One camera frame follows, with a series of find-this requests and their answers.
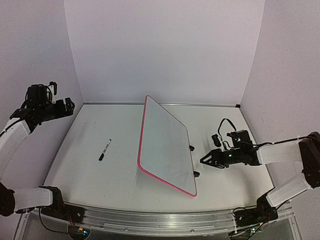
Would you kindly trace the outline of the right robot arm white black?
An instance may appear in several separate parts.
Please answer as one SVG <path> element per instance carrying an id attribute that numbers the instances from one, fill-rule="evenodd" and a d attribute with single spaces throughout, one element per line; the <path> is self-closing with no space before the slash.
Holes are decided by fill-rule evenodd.
<path id="1" fill-rule="evenodd" d="M 255 207 L 234 209 L 233 216 L 238 227 L 276 220 L 278 208 L 285 202 L 320 186 L 320 134 L 318 132 L 261 144 L 254 144 L 246 130 L 233 131 L 227 136 L 232 139 L 233 146 L 229 150 L 221 150 L 218 136 L 213 135 L 216 149 L 202 157 L 201 164 L 218 169 L 225 169 L 239 163 L 260 166 L 271 163 L 301 162 L 303 166 L 301 173 L 260 196 Z"/>

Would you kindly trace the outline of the pink framed whiteboard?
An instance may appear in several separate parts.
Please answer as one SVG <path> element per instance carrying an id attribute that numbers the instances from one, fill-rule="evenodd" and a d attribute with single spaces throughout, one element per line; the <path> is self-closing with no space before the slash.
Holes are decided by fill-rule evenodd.
<path id="1" fill-rule="evenodd" d="M 187 127 L 149 95 L 145 96 L 137 154 L 148 176 L 196 197 L 197 184 Z"/>

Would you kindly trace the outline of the white marker pen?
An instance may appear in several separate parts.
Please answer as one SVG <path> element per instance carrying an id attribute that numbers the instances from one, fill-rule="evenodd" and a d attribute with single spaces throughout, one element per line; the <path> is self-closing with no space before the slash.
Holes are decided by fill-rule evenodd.
<path id="1" fill-rule="evenodd" d="M 106 144 L 106 146 L 105 146 L 105 148 L 104 148 L 103 151 L 102 151 L 102 155 L 104 155 L 104 154 L 106 153 L 106 151 L 107 151 L 107 149 L 108 149 L 108 147 L 109 147 L 109 145 L 110 145 L 111 142 L 112 142 L 112 140 L 109 139 L 108 142 L 107 142 L 107 144 Z"/>

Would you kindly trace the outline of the dark blue marker cap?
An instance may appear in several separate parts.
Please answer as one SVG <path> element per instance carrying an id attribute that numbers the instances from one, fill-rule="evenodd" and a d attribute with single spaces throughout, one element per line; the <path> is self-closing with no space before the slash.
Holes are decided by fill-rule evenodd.
<path id="1" fill-rule="evenodd" d="M 100 155 L 100 157 L 99 157 L 99 161 L 102 161 L 103 160 L 103 158 L 104 158 L 104 154 L 102 153 L 101 155 Z"/>

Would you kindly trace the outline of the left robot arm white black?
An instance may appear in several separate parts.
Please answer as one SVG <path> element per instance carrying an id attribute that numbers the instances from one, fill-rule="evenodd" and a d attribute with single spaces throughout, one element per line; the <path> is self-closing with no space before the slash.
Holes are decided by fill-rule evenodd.
<path id="1" fill-rule="evenodd" d="M 9 117 L 0 133 L 0 173 L 3 175 L 21 143 L 44 122 L 72 116 L 75 103 L 69 98 L 56 100 L 58 85 L 33 84 L 28 87 L 24 102 Z M 57 218 L 67 213 L 62 193 L 57 187 L 39 186 L 30 189 L 9 189 L 0 186 L 0 214 L 8 217 L 35 208 L 46 208 Z"/>

